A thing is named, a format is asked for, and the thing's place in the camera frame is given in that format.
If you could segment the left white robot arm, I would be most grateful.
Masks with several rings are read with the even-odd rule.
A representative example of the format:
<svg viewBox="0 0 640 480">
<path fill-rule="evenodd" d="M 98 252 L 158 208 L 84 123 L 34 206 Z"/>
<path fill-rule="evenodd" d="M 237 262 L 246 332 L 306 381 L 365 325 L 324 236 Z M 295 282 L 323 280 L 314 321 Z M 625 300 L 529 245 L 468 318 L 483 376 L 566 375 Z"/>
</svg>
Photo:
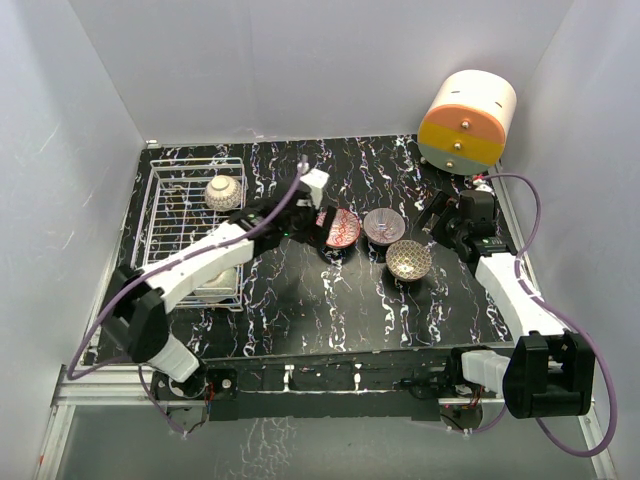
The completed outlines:
<svg viewBox="0 0 640 480">
<path fill-rule="evenodd" d="M 108 288 L 110 299 L 103 306 L 102 330 L 127 361 L 166 375 L 178 396 L 194 399 L 204 392 L 207 368 L 170 332 L 169 313 L 207 282 L 277 248 L 285 239 L 324 246 L 337 214 L 337 208 L 329 206 L 324 220 L 319 221 L 313 202 L 298 199 L 270 219 L 275 206 L 271 201 L 258 201 L 160 262 L 114 271 Z"/>
</svg>

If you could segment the green patterned bowl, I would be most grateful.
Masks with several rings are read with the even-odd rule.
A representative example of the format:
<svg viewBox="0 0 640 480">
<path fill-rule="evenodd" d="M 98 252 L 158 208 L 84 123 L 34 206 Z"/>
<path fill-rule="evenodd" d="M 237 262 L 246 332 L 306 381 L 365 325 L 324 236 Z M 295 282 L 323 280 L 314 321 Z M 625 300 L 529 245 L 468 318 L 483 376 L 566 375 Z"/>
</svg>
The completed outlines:
<svg viewBox="0 0 640 480">
<path fill-rule="evenodd" d="M 218 304 L 231 299 L 237 290 L 237 271 L 230 268 L 198 287 L 193 295 L 200 301 Z"/>
</svg>

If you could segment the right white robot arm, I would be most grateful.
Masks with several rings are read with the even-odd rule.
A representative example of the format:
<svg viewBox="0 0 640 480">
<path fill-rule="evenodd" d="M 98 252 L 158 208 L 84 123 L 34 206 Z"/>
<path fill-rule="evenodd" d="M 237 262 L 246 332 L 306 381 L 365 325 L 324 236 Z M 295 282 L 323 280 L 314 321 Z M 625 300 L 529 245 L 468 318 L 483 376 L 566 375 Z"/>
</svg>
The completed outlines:
<svg viewBox="0 0 640 480">
<path fill-rule="evenodd" d="M 459 196 L 439 191 L 417 225 L 457 253 L 496 304 L 515 343 L 509 356 L 486 346 L 453 348 L 446 366 L 447 388 L 466 397 L 483 386 L 503 397 L 518 419 L 587 414 L 593 349 L 518 283 L 515 251 L 497 234 L 494 196 L 477 190 Z"/>
</svg>

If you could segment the red patterned bowl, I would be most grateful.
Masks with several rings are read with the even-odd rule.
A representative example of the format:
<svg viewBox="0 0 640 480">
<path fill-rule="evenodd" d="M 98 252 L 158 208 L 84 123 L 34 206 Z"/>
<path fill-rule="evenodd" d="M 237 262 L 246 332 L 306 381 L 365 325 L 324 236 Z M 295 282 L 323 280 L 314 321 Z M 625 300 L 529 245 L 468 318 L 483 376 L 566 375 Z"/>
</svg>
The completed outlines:
<svg viewBox="0 0 640 480">
<path fill-rule="evenodd" d="M 336 211 L 326 246 L 333 249 L 344 249 L 353 245 L 359 238 L 361 224 L 358 216 L 344 208 Z"/>
</svg>

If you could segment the pink spoked patterned bowl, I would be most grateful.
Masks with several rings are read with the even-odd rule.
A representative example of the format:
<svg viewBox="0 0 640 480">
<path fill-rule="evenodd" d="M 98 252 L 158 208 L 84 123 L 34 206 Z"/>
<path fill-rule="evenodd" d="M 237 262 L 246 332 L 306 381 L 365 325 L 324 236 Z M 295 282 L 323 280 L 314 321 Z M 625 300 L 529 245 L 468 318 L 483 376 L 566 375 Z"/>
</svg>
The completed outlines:
<svg viewBox="0 0 640 480">
<path fill-rule="evenodd" d="M 242 195 L 240 182 L 227 175 L 216 175 L 204 189 L 205 204 L 217 212 L 228 212 L 238 208 Z"/>
</svg>

